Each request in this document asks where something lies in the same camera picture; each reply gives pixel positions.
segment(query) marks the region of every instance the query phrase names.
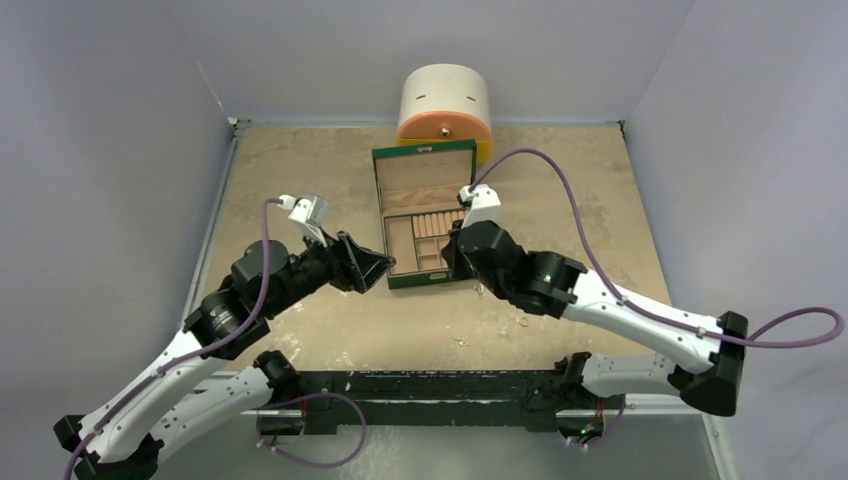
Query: black metal base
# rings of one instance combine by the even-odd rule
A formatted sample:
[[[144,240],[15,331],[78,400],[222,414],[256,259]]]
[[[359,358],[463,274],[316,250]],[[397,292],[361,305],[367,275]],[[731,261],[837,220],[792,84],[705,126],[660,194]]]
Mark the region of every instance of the black metal base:
[[[368,425],[513,426],[530,432],[579,433],[585,425],[557,412],[595,410],[599,399],[565,381],[566,362],[556,370],[491,371],[305,371],[303,394],[345,395],[365,414]],[[603,399],[617,409],[624,396]],[[358,425],[346,403],[310,400],[304,407],[304,434],[335,434],[339,425]],[[263,428],[269,434],[269,428]]]

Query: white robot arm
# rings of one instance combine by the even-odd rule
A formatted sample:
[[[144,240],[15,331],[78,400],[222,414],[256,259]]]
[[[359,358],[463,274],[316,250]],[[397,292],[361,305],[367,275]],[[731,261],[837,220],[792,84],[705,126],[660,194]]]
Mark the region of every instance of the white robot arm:
[[[461,225],[455,225],[452,242],[443,251],[450,258],[451,275],[475,277],[498,298],[528,313],[594,325],[655,352],[623,357],[575,354],[571,373],[582,387],[599,397],[679,395],[708,413],[735,412],[744,347],[723,344],[707,332],[744,338],[744,317],[733,312],[722,317],[686,312],[615,286],[623,300],[688,325],[696,333],[659,323],[625,305],[597,272],[580,262],[553,252],[525,253],[494,223],[500,200],[487,185],[463,187],[459,200],[468,213]]]
[[[158,461],[230,416],[283,394],[293,398],[293,369],[279,352],[266,352],[232,385],[216,385],[183,401],[266,335],[269,319],[328,283],[365,293],[394,265],[392,257],[359,247],[345,232],[337,238],[326,234],[321,222],[327,201],[317,195],[282,196],[269,203],[292,211],[289,219],[303,232],[306,249],[290,254],[263,228],[263,240],[245,250],[219,289],[203,299],[129,385],[94,412],[56,423],[59,443],[82,459],[74,469],[80,480],[150,478]],[[65,472],[65,478],[71,475]]]

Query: gray wall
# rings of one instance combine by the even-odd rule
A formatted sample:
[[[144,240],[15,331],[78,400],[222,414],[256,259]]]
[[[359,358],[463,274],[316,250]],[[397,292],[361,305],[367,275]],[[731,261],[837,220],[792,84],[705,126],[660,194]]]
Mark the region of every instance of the gray wall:
[[[696,2],[627,135],[679,306],[755,325],[809,304],[848,313],[846,45],[844,1]],[[749,351],[727,422],[746,479],[845,478],[847,364],[848,336]]]
[[[0,478],[176,326],[229,144],[168,6],[0,4]]]
[[[500,120],[621,120],[694,0],[172,0],[227,115],[396,121],[406,76],[478,70]]]

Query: green jewelry box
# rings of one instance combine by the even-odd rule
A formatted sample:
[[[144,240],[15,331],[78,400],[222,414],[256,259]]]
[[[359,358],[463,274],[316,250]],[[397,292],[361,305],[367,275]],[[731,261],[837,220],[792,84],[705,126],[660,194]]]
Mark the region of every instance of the green jewelry box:
[[[397,259],[389,288],[451,281],[439,252],[453,221],[464,218],[459,189],[474,181],[477,142],[459,140],[371,151],[383,246]]]

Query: tabletop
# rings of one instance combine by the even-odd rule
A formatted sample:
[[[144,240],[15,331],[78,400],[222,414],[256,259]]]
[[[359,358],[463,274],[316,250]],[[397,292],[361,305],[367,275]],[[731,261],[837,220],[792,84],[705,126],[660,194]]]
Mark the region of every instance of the tabletop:
[[[589,242],[617,284],[668,302],[651,232],[617,125],[502,127],[491,160],[517,147],[549,154],[574,189]],[[344,230],[381,250],[371,149],[394,145],[392,127],[247,129],[230,180],[204,295],[260,239],[262,200],[315,193],[330,201],[327,232]],[[589,265],[565,190],[541,159],[521,154],[486,178],[503,204],[498,223],[525,250],[550,250]],[[271,237],[302,250],[287,213],[269,209]],[[646,349],[568,320],[523,314],[474,281],[389,291],[385,279],[364,295],[326,286],[270,322],[271,333],[228,369],[263,350],[281,350],[300,370],[543,369],[578,351],[634,354]]]

